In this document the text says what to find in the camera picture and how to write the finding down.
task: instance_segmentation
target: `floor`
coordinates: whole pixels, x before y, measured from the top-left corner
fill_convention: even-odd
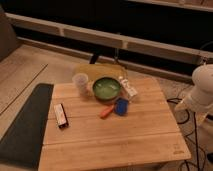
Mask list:
[[[71,82],[75,66],[79,63],[88,63],[87,60],[72,57],[53,51],[43,50],[29,45],[22,45],[8,58],[0,63],[0,138],[15,118],[25,100],[38,83],[66,83]],[[129,77],[150,77],[151,75],[128,70]],[[165,97],[184,97],[192,88],[186,83],[171,81],[156,77],[165,94]],[[184,114],[174,112],[177,120],[183,119]],[[180,125],[183,135],[193,130],[193,120]],[[213,152],[213,122],[205,120],[198,128],[199,144],[206,152]],[[187,141],[193,155],[190,161],[195,163],[195,146]],[[200,152],[202,165],[204,155]],[[182,161],[166,163],[159,171],[178,170]],[[0,171],[27,171],[27,168],[19,168],[0,164]],[[141,170],[140,168],[122,170]],[[213,164],[206,161],[205,171],[213,170]]]

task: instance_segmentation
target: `dark mat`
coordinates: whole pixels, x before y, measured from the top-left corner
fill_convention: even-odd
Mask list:
[[[38,84],[0,142],[0,162],[37,168],[53,85]]]

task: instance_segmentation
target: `plastic cup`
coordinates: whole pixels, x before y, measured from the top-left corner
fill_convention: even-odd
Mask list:
[[[72,77],[72,81],[75,84],[78,93],[80,95],[87,95],[88,89],[87,89],[87,84],[88,84],[88,75],[85,73],[77,73]]]

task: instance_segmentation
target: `green bowl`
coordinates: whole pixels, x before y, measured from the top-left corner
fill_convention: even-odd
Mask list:
[[[120,83],[110,77],[103,77],[96,80],[93,84],[93,92],[99,100],[112,100],[120,94],[121,85]]]

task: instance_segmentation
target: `wooden tabletop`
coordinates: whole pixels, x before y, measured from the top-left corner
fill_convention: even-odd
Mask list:
[[[126,116],[99,118],[106,105],[72,83],[54,86],[39,170],[93,170],[189,159],[188,147],[154,78],[131,81],[138,95]],[[60,130],[53,106],[62,103],[70,126]]]

